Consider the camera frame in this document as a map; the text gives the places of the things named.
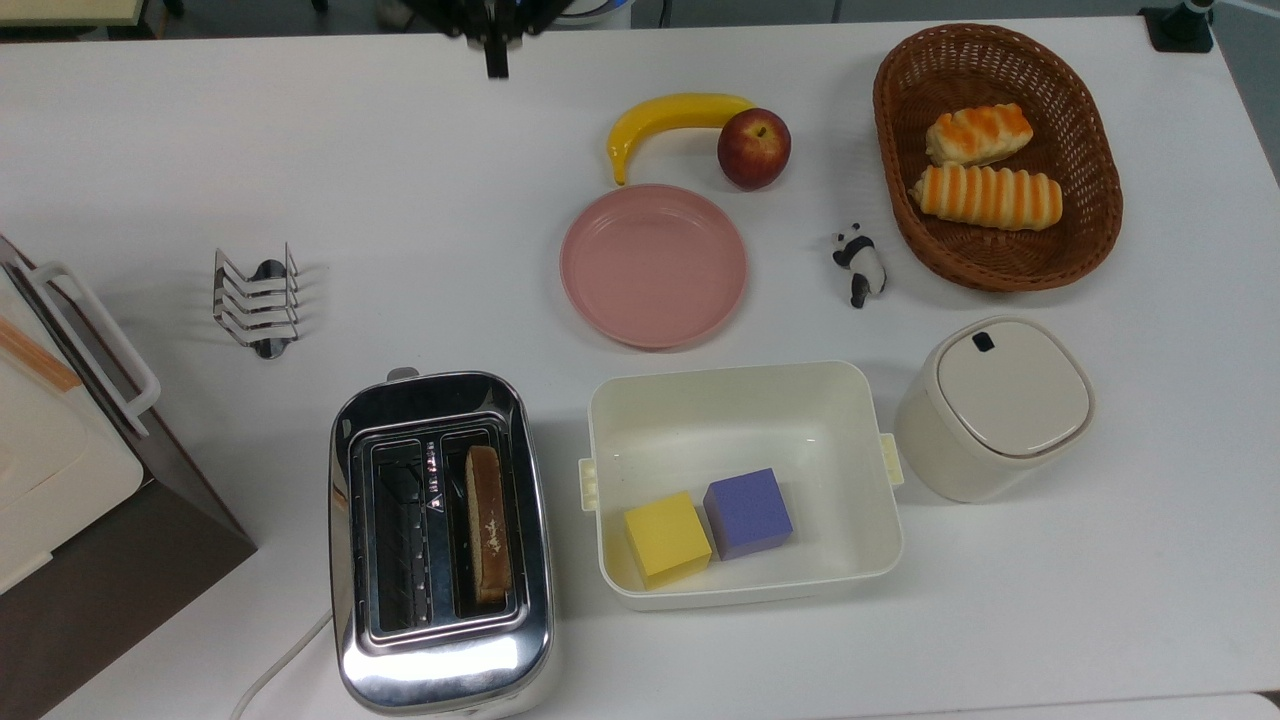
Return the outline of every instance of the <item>white cable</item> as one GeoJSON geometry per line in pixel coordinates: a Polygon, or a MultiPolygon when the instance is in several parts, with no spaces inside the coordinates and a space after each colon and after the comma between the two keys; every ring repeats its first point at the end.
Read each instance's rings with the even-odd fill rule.
{"type": "Polygon", "coordinates": [[[260,689],[265,688],[282,667],[297,657],[298,653],[302,652],[302,648],[307,647],[307,643],[314,641],[315,637],[320,634],[320,630],[329,624],[329,620],[333,620],[333,610],[325,611],[325,614],[316,620],[316,624],[307,630],[307,634],[302,635],[302,638],[289,648],[289,652],[285,652],[283,657],[275,661],[275,665],[271,665],[266,673],[262,673],[261,678],[244,691],[244,694],[241,696],[241,701],[236,705],[236,710],[232,711],[230,720],[239,720],[239,716],[244,714],[244,708],[248,707],[248,703],[253,702],[253,696],[256,696],[260,689]]]}
{"type": "Polygon", "coordinates": [[[1219,0],[1219,1],[1222,3],[1224,5],[1231,5],[1233,8],[1239,8],[1242,10],[1248,10],[1251,13],[1257,13],[1260,15],[1266,15],[1268,18],[1280,20],[1280,10],[1272,10],[1271,8],[1258,5],[1257,3],[1249,3],[1249,0],[1219,0]]]}

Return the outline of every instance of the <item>canister lid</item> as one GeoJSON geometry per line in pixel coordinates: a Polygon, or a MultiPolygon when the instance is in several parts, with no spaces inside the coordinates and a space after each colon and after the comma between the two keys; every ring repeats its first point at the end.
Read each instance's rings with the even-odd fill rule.
{"type": "Polygon", "coordinates": [[[974,439],[1029,457],[1070,439],[1089,418],[1089,389],[1059,343],[1038,327],[998,320],[938,357],[938,388],[974,439]]]}

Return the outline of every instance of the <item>toast slice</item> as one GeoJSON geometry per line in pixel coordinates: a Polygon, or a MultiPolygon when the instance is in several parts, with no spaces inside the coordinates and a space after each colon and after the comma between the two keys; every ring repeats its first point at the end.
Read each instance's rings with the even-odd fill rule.
{"type": "Polygon", "coordinates": [[[476,445],[467,451],[467,525],[476,603],[500,602],[511,589],[511,551],[498,451],[476,445]]]}

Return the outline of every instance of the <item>bread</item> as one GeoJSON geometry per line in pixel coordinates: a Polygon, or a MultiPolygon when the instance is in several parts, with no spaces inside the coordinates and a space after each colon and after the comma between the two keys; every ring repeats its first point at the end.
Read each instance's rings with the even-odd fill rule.
{"type": "Polygon", "coordinates": [[[1043,173],[925,168],[910,191],[922,213],[1006,231],[1042,231],[1062,218],[1062,188],[1043,173]]]}
{"type": "Polygon", "coordinates": [[[488,446],[472,446],[467,451],[467,524],[477,603],[500,602],[511,589],[511,552],[503,507],[498,452],[488,446]]]}
{"type": "Polygon", "coordinates": [[[924,132],[924,151],[934,165],[988,165],[1027,146],[1032,126],[1018,105],[966,108],[943,113],[924,132]]]}

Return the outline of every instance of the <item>yellow cube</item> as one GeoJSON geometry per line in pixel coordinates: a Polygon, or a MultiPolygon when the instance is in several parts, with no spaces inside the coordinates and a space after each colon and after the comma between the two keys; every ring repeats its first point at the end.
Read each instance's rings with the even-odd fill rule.
{"type": "Polygon", "coordinates": [[[623,515],[627,544],[645,589],[654,589],[707,569],[712,546],[698,520],[694,498],[680,492],[623,515]]]}

